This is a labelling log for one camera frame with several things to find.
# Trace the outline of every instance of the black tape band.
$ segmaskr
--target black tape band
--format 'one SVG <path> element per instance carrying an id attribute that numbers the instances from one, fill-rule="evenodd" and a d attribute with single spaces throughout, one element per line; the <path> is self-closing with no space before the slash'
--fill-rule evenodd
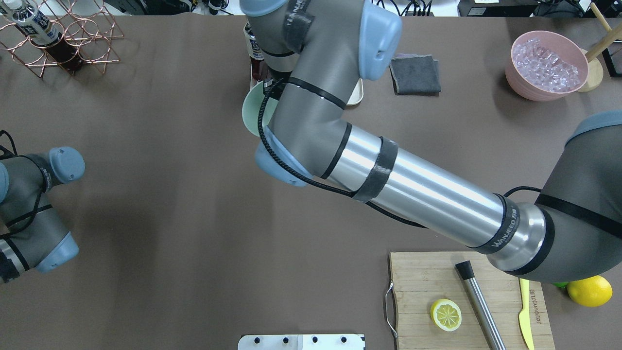
<path id="1" fill-rule="evenodd" d="M 564 214 L 577 218 L 615 237 L 618 237 L 619 239 L 622 239 L 621 223 L 600 215 L 597 212 L 593 212 L 590 209 L 566 202 L 563 199 L 547 196 L 546 194 L 540 194 L 538 199 L 536 199 L 536 204 L 561 211 Z"/>
<path id="2" fill-rule="evenodd" d="M 38 213 L 40 213 L 40 212 L 42 212 L 42 211 L 45 211 L 45 210 L 47 210 L 47 209 L 51 209 L 51 208 L 52 208 L 52 205 L 51 205 L 51 204 L 47 204 L 46 206 L 42 206 L 42 207 L 37 208 L 37 210 L 35 210 L 34 212 L 27 212 L 27 213 L 26 213 L 26 214 L 24 214 L 24 215 L 21 215 L 21 216 L 19 216 L 19 217 L 16 217 L 15 219 L 13 219 L 13 220 L 11 220 L 11 221 L 7 222 L 7 223 L 6 223 L 6 224 L 4 224 L 4 225 L 5 225 L 6 227 L 11 227 L 11 226 L 15 225 L 16 223 L 18 223 L 18 222 L 20 222 L 20 221 L 22 221 L 22 220 L 26 220 L 26 219 L 28 219 L 30 216 L 32 216 L 32 214 L 33 214 L 33 213 L 36 215 L 36 214 L 38 214 Z"/>
<path id="3" fill-rule="evenodd" d="M 521 214 L 518 210 L 518 206 L 502 195 L 496 195 L 503 203 L 503 218 L 501 219 L 501 227 L 499 227 L 499 230 L 497 230 L 493 238 L 491 238 L 488 242 L 480 245 L 479 247 L 469 247 L 482 254 L 492 254 L 505 247 L 512 237 L 514 237 L 516 229 L 518 229 L 518 224 L 521 221 Z"/>
<path id="4" fill-rule="evenodd" d="M 346 148 L 346 144 L 348 144 L 348 140 L 350 138 L 351 132 L 352 132 L 352 124 L 348 123 L 346 125 L 346 131 L 343 133 L 343 137 L 341 138 L 341 143 L 339 144 L 339 148 L 337 148 L 337 152 L 335 153 L 333 160 L 328 165 L 328 168 L 326 169 L 324 174 L 320 176 L 322 179 L 324 180 L 328 179 L 328 177 L 330 176 L 330 173 L 332 173 L 333 170 L 335 169 L 337 162 L 339 162 L 339 158 L 341 158 L 341 154 L 343 153 L 343 150 Z"/>
<path id="5" fill-rule="evenodd" d="M 39 168 L 39 171 L 41 172 L 41 176 L 43 177 L 45 181 L 45 186 L 42 186 L 41 190 L 43 191 L 43 193 L 46 193 L 47 191 L 49 191 L 53 186 L 52 184 L 53 170 L 50 167 L 50 164 L 45 159 L 41 158 L 40 156 L 36 154 L 28 154 L 27 156 L 18 156 L 18 157 L 28 159 L 29 161 L 33 162 Z"/>
<path id="6" fill-rule="evenodd" d="M 4 241 L 9 245 L 9 247 L 11 247 L 11 249 L 13 249 L 13 253 L 15 253 L 15 256 L 17 256 L 19 261 L 22 263 L 22 266 L 24 267 L 24 271 L 30 270 L 30 266 L 28 265 L 26 258 L 24 258 L 24 256 L 22 255 L 22 252 L 20 252 L 19 249 L 17 249 L 17 246 L 15 245 L 15 243 L 13 243 L 13 241 L 10 238 L 5 238 Z"/>
<path id="7" fill-rule="evenodd" d="M 283 38 L 287 47 L 299 54 L 302 43 L 315 19 L 307 13 L 310 0 L 289 0 L 283 21 Z"/>
<path id="8" fill-rule="evenodd" d="M 332 103 L 336 104 L 337 107 L 341 108 L 342 110 L 346 108 L 346 103 L 344 101 L 341 101 L 337 96 L 334 96 L 330 92 L 322 90 L 321 88 L 318 88 L 317 86 L 313 84 L 307 83 L 304 80 L 294 78 L 294 77 L 289 77 L 289 79 L 287 80 L 287 83 L 294 84 L 298 87 L 301 87 L 309 92 L 312 92 L 318 95 L 319 97 L 325 98 L 326 100 L 331 101 Z"/>
<path id="9" fill-rule="evenodd" d="M 531 261 L 528 262 L 527 265 L 521 268 L 517 268 L 513 271 L 506 271 L 506 273 L 509 275 L 526 275 L 527 273 L 537 269 L 538 266 L 540 266 L 540 264 L 544 261 L 544 259 L 549 256 L 550 248 L 553 246 L 553 241 L 555 240 L 555 224 L 553 224 L 553 218 L 546 210 L 542 208 L 540 208 L 540 210 L 542 211 L 542 215 L 544 216 L 544 223 L 546 225 L 546 231 L 544 232 L 542 246 L 540 247 L 540 250 L 538 250 L 538 252 L 536 253 L 536 256 L 533 257 L 533 259 L 531 259 Z"/>
<path id="10" fill-rule="evenodd" d="M 264 49 L 263 49 L 263 48 L 261 48 L 261 47 L 260 47 L 260 49 L 261 49 L 261 51 L 263 51 L 263 53 L 264 53 L 264 54 L 266 54 L 266 55 L 270 55 L 270 56 L 272 56 L 272 57 L 289 57 L 289 56 L 291 56 L 291 55 L 294 55 L 294 54 L 295 54 L 295 52 L 294 52 L 294 51 L 285 52 L 285 53 L 283 53 L 283 54 L 275 54 L 275 53 L 273 53 L 273 52 L 266 51 L 266 50 L 264 50 Z"/>
<path id="11" fill-rule="evenodd" d="M 354 197 L 352 197 L 352 199 L 356 201 L 367 203 L 371 199 L 376 198 L 389 180 L 391 171 L 393 171 L 399 147 L 397 143 L 382 136 L 380 140 L 380 152 L 378 152 L 376 163 L 371 168 L 361 188 L 359 188 Z"/>

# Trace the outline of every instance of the light green bowl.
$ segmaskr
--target light green bowl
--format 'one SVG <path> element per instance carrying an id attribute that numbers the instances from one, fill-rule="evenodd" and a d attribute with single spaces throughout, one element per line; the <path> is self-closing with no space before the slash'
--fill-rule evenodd
<path id="1" fill-rule="evenodd" d="M 244 103 L 242 103 L 242 121 L 244 125 L 251 132 L 251 134 L 259 137 L 259 131 L 257 130 L 257 119 L 259 117 L 259 107 L 264 99 L 263 85 L 261 83 L 255 85 L 251 91 L 246 95 Z M 264 110 L 263 125 L 266 126 L 272 119 L 272 114 L 276 109 L 276 105 L 279 102 L 273 98 L 268 100 L 266 109 Z"/>

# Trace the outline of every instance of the metal handle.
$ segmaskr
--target metal handle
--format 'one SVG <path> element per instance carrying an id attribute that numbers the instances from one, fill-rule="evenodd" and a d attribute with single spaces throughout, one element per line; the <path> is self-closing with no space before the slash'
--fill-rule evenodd
<path id="1" fill-rule="evenodd" d="M 389 306 L 388 306 L 387 298 L 389 297 L 389 292 L 391 290 L 393 290 L 393 281 L 389 283 L 389 289 L 387 289 L 387 292 L 384 294 L 384 315 L 387 320 L 387 324 L 389 325 L 389 327 L 391 328 L 391 331 L 393 332 L 393 336 L 395 337 L 395 339 L 397 339 L 397 331 L 395 330 L 395 328 L 393 328 L 393 326 L 391 325 L 391 322 L 389 322 Z"/>
<path id="2" fill-rule="evenodd" d="M 486 338 L 490 342 L 490 346 L 494 350 L 506 350 L 505 344 L 501 339 L 501 335 L 497 330 L 497 326 L 494 323 L 493 315 L 488 309 L 488 305 L 484 300 L 484 295 L 481 293 L 480 286 L 477 284 L 475 278 L 469 278 L 465 280 L 466 290 L 471 296 L 473 306 L 477 312 L 477 316 L 480 319 L 480 323 L 486 333 Z"/>

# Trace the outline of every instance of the gray towel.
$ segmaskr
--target gray towel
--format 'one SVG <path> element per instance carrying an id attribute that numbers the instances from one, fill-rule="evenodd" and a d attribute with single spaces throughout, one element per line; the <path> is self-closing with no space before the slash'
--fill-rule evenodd
<path id="1" fill-rule="evenodd" d="M 440 92 L 439 62 L 432 55 L 397 54 L 389 64 L 397 95 Z"/>

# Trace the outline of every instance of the dark red bottle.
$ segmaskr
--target dark red bottle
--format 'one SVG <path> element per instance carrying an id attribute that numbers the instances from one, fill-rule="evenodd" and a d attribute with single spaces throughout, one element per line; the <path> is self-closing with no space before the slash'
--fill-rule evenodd
<path id="1" fill-rule="evenodd" d="M 32 43 L 46 51 L 61 67 L 76 71 L 84 60 L 77 47 L 70 45 L 50 19 L 39 9 L 23 0 L 4 0 L 9 9 L 14 11 L 11 19 L 20 31 L 29 36 Z"/>

